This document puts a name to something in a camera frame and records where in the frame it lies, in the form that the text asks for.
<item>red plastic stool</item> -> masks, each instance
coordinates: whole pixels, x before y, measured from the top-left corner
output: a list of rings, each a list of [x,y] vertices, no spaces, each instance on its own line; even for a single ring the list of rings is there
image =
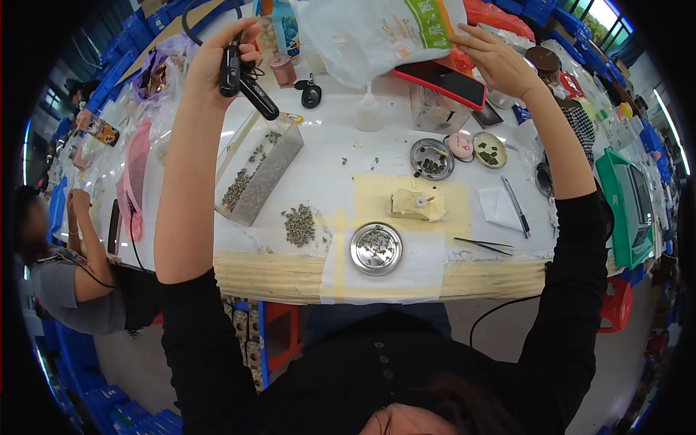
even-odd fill
[[[626,328],[626,323],[628,323],[628,315],[631,314],[631,306],[633,305],[631,284],[615,276],[609,277],[607,282],[616,287],[616,294],[612,296],[604,295],[602,311],[599,312],[599,315],[602,316],[602,319],[609,320],[611,326],[601,327],[599,332],[612,333],[623,331]]]
[[[268,370],[274,372],[298,355],[302,349],[302,343],[297,340],[299,336],[299,315],[297,312],[297,305],[264,302],[264,307],[266,317],[265,324],[271,323],[285,313],[290,314],[290,346],[281,354],[268,355]]]
[[[151,325],[161,325],[164,323],[164,320],[162,319],[162,313],[159,313],[155,320],[152,321]]]

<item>glue bottle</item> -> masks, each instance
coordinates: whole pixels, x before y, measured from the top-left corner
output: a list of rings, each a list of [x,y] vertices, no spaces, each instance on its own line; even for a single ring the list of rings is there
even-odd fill
[[[372,82],[367,85],[367,93],[360,100],[355,128],[364,132],[376,132],[382,128],[382,113],[379,110],[379,103],[372,94]]]

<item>hand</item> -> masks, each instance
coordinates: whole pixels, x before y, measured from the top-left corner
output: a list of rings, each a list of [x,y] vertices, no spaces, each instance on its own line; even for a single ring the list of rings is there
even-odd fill
[[[73,209],[75,214],[89,213],[89,193],[82,189],[73,189],[68,193],[68,211]]]
[[[532,90],[545,90],[544,82],[508,44],[479,27],[459,23],[469,36],[450,35],[450,40],[471,57],[488,86],[525,100]]]
[[[220,64],[223,49],[232,42],[235,35],[242,32],[242,42],[239,45],[242,61],[258,61],[261,55],[251,42],[254,41],[260,30],[261,28],[256,24],[256,18],[242,18],[235,23],[224,26],[218,33],[205,41],[200,46],[189,68],[182,104],[203,98],[204,102],[223,111],[227,110],[234,98],[225,98],[220,95]]]

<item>seated worker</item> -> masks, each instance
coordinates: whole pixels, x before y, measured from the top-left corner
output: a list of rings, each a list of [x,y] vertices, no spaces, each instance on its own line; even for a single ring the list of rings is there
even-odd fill
[[[65,87],[68,88],[69,101],[74,106],[80,104],[80,101],[88,102],[100,83],[102,83],[100,80],[91,80],[87,83],[73,81],[69,86],[66,84]]]
[[[131,333],[161,312],[154,274],[110,264],[89,217],[89,194],[68,195],[68,247],[46,242],[46,206],[31,186],[15,194],[15,250],[29,268],[31,291],[41,306],[68,328],[87,334]],[[78,228],[86,247],[81,252]]]
[[[437,308],[329,307],[335,313],[374,312],[337,331],[331,322],[342,319],[313,319],[323,309],[315,306],[308,319],[313,341],[304,355],[256,394],[212,268],[215,160],[232,102],[218,91],[223,47],[243,32],[242,59],[259,59],[250,45],[259,26],[243,19],[206,41],[191,64],[157,213],[162,345],[184,433],[538,435],[562,434],[573,419],[594,376],[606,291],[600,195],[546,85],[504,42],[482,29],[460,27],[469,36],[451,39],[488,85],[527,104],[553,174],[560,236],[539,314],[517,363],[495,361],[452,340],[441,327],[448,322],[444,309],[434,319]]]

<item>black long-sleeve top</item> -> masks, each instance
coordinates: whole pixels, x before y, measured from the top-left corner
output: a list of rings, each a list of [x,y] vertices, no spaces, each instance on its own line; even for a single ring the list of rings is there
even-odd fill
[[[165,286],[162,345],[184,433],[357,434],[394,402],[437,412],[419,388],[443,373],[485,388],[523,433],[563,433],[594,376],[607,255],[597,192],[556,207],[560,236],[517,363],[383,315],[317,343],[257,395],[213,271]]]

